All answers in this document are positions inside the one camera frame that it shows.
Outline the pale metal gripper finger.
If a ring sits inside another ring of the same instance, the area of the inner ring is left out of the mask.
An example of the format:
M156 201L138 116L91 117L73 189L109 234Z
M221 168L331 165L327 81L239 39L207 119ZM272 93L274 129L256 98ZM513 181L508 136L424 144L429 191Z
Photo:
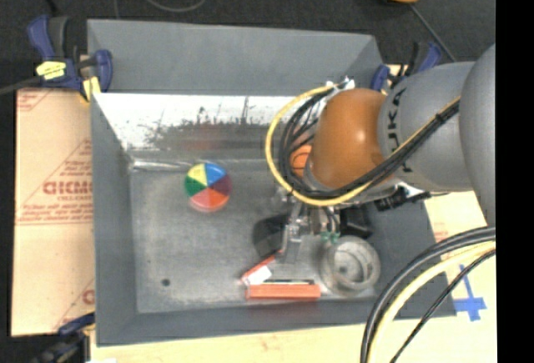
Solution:
M283 248L281 260L283 264L295 264L299 257L301 238L289 238Z

